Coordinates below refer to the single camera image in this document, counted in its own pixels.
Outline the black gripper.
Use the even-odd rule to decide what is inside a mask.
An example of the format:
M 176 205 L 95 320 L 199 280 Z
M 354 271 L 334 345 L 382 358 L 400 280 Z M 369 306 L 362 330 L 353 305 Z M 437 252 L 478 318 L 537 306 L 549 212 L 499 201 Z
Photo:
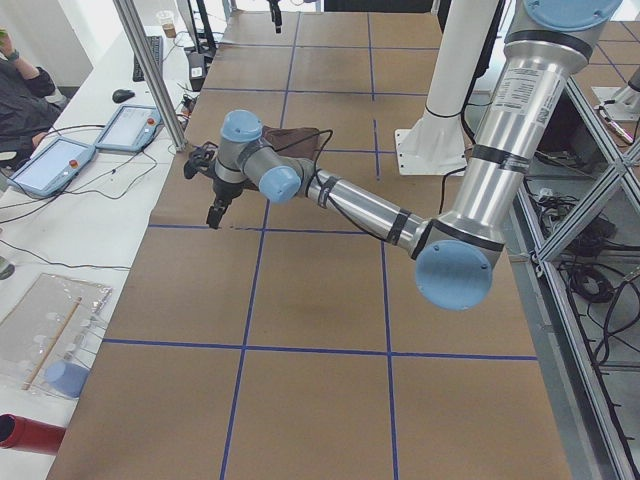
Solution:
M 229 205 L 238 198 L 244 190 L 242 182 L 233 183 L 220 178 L 213 179 L 214 203 L 209 207 L 206 223 L 211 229 L 218 229 L 220 222 Z
M 272 20 L 272 23 L 274 24 L 274 29 L 276 33 L 281 32 L 282 17 L 281 17 L 281 9 L 279 6 L 279 0 L 268 0 L 268 4 L 271 12 L 271 20 Z

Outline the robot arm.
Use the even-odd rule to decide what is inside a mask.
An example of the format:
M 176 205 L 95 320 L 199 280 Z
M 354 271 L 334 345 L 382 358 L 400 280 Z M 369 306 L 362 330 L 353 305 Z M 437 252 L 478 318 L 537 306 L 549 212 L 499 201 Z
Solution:
M 523 182 L 569 78 L 589 62 L 618 9 L 615 1 L 520 1 L 504 41 L 505 63 L 471 148 L 461 122 L 491 24 L 494 1 L 454 1 L 446 18 L 423 116 L 396 133 L 399 171 L 461 171 L 452 207 L 424 220 L 310 159 L 280 154 L 252 112 L 229 112 L 209 174 L 217 228 L 247 184 L 273 203 L 297 196 L 332 209 L 373 237 L 400 247 L 415 263 L 419 292 L 449 310 L 466 310 L 489 293 L 504 247 L 503 220 Z

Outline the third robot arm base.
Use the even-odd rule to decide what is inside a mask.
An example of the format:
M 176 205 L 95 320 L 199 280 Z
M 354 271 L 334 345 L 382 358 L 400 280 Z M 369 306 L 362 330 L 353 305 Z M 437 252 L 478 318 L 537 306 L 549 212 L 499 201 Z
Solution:
M 639 69 L 623 87 L 593 87 L 598 104 L 595 110 L 609 123 L 639 119 Z

